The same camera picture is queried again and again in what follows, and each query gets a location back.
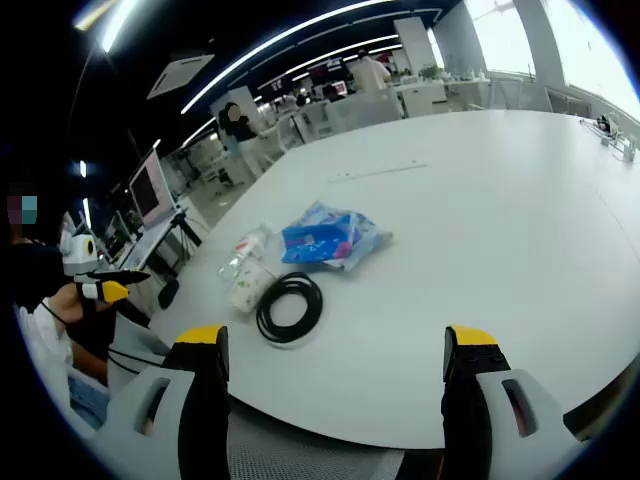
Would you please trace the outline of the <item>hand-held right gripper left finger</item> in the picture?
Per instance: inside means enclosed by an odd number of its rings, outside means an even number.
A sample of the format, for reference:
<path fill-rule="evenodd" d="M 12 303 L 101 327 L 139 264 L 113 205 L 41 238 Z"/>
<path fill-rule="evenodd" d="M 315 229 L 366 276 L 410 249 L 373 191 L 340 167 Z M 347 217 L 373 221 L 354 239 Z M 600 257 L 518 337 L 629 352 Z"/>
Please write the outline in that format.
<path fill-rule="evenodd" d="M 228 331 L 178 336 L 111 397 L 92 451 L 118 479 L 229 478 Z"/>

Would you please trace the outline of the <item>person's left hand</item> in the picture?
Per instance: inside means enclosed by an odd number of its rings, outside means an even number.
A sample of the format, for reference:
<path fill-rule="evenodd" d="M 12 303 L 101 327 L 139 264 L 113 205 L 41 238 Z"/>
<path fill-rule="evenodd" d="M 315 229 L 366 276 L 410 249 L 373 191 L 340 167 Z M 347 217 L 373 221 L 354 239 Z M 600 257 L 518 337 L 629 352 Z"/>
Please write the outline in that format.
<path fill-rule="evenodd" d="M 75 283 L 62 286 L 50 297 L 49 307 L 64 324 L 76 323 L 83 318 L 82 301 Z"/>

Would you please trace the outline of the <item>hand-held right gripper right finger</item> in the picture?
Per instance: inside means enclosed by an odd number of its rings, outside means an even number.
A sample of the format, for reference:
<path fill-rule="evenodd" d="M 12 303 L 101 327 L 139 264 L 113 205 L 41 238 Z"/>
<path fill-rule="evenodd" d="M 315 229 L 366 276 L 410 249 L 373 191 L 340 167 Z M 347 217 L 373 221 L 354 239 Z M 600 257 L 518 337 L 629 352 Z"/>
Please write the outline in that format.
<path fill-rule="evenodd" d="M 446 328 L 443 383 L 443 479 L 556 479 L 583 450 L 554 397 L 482 330 Z"/>

